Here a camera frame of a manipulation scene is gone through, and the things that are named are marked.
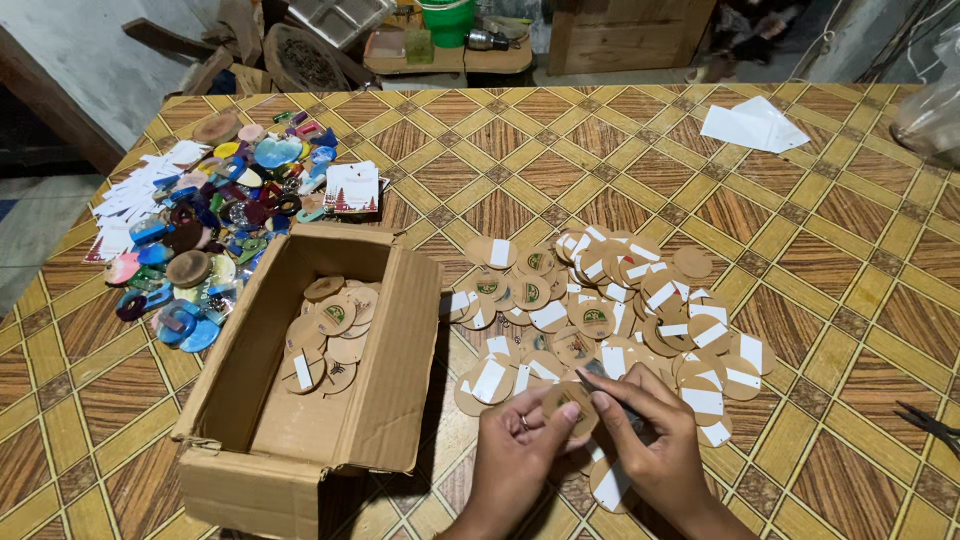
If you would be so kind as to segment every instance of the diamond pattern tablecloth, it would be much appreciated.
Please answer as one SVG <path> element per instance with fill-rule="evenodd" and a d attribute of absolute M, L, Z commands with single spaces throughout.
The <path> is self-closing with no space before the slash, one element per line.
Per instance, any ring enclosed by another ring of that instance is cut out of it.
<path fill-rule="evenodd" d="M 392 179 L 383 224 L 475 271 L 478 233 L 521 246 L 600 223 L 715 254 L 701 285 L 779 362 L 731 403 L 732 444 L 703 449 L 716 497 L 765 538 L 944 538 L 960 462 L 891 412 L 900 399 L 960 426 L 960 176 L 895 144 L 892 85 L 580 86 L 174 98 L 120 164 L 218 111 L 269 125 L 306 110 L 341 161 Z M 779 156 L 699 136 L 710 105 L 762 95 L 812 139 Z M 99 193 L 108 188 L 105 184 Z M 101 201 L 98 194 L 90 202 Z M 0 327 L 0 537 L 197 538 L 165 435 L 204 362 L 112 313 L 121 291 L 81 264 L 89 209 Z M 442 333 L 411 478 L 370 475 L 344 530 L 430 538 L 464 506 L 477 421 L 452 400 L 480 340 Z M 548 538 L 670 537 L 648 508 L 597 510 L 586 478 L 550 485 L 524 526 Z"/>

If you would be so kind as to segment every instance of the white wall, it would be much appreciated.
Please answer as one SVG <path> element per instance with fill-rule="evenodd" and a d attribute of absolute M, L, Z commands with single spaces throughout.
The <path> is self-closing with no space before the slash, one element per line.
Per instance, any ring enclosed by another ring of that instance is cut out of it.
<path fill-rule="evenodd" d="M 190 60 L 164 56 L 120 27 L 146 17 L 197 39 L 218 0 L 0 0 L 0 25 L 116 142 L 131 148 Z"/>

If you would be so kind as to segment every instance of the green bucket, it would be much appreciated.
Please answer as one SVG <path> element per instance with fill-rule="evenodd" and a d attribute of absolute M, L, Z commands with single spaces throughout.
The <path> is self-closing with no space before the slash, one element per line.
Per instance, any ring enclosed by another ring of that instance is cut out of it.
<path fill-rule="evenodd" d="M 476 0 L 419 0 L 423 23 L 433 35 L 433 44 L 444 49 L 464 46 L 464 36 L 473 28 Z"/>

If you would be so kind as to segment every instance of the cardboard box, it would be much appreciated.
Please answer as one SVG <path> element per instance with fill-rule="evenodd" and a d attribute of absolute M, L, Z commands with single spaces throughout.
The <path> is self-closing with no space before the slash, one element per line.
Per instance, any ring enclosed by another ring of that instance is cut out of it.
<path fill-rule="evenodd" d="M 335 515 L 340 490 L 359 480 L 335 476 L 338 468 L 413 471 L 441 274 L 390 230 L 298 224 L 271 242 L 171 433 L 189 446 L 179 465 L 187 515 L 317 538 L 346 518 Z M 332 396 L 287 393 L 277 377 L 286 328 L 303 289 L 330 275 L 383 281 L 356 379 Z"/>

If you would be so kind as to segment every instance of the hand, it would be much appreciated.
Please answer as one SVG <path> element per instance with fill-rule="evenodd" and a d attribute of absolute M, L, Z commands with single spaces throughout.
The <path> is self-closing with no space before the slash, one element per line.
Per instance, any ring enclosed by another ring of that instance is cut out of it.
<path fill-rule="evenodd" d="M 593 392 L 593 406 L 616 445 L 624 472 L 634 490 L 687 538 L 756 538 L 707 489 L 697 446 L 693 409 L 647 366 L 637 363 L 621 380 L 605 379 L 578 369 L 602 391 Z M 650 446 L 637 438 L 623 407 L 630 405 L 660 436 Z"/>
<path fill-rule="evenodd" d="M 440 538 L 506 538 L 536 502 L 554 458 L 587 444 L 587 437 L 568 440 L 580 413 L 576 403 L 544 421 L 540 405 L 549 390 L 527 390 L 480 415 L 467 507 Z"/>

